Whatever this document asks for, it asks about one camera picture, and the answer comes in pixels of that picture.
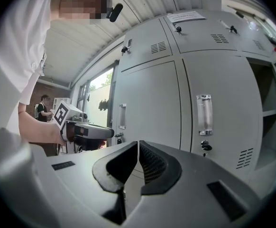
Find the ceiling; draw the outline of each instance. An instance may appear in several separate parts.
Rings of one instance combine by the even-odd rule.
[[[103,19],[51,22],[46,37],[45,77],[66,85],[84,70],[110,42],[133,26],[155,16],[177,10],[220,10],[221,0],[112,0],[123,4],[115,23]]]

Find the white shirt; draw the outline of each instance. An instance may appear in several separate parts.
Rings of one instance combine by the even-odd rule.
[[[50,1],[15,0],[0,20],[0,70],[20,92],[18,101],[26,105],[43,74]],[[6,128],[19,134],[18,104]]]

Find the black shirt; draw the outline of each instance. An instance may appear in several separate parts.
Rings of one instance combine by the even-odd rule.
[[[41,111],[47,112],[46,106],[43,105],[42,103],[39,103],[37,110],[38,110],[38,121],[47,123],[47,116],[43,116],[40,113]]]

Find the person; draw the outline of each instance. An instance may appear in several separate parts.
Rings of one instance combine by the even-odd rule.
[[[38,121],[47,123],[47,117],[52,115],[52,111],[47,112],[46,104],[49,102],[50,97],[48,95],[41,96],[41,102],[37,107]]]
[[[35,84],[43,74],[45,39],[55,19],[98,19],[107,0],[15,0],[0,19],[0,71],[20,93],[7,130],[32,143],[65,145],[58,126],[26,113]]]

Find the black rectangular slot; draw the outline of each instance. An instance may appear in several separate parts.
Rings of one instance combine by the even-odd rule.
[[[219,181],[209,183],[207,186],[231,221],[234,221],[245,214],[245,210],[237,203]]]
[[[56,170],[67,168],[67,167],[70,167],[70,166],[73,166],[73,165],[75,165],[74,162],[67,161],[67,162],[63,162],[63,163],[59,163],[59,164],[54,164],[54,165],[52,165],[52,167],[56,171]]]

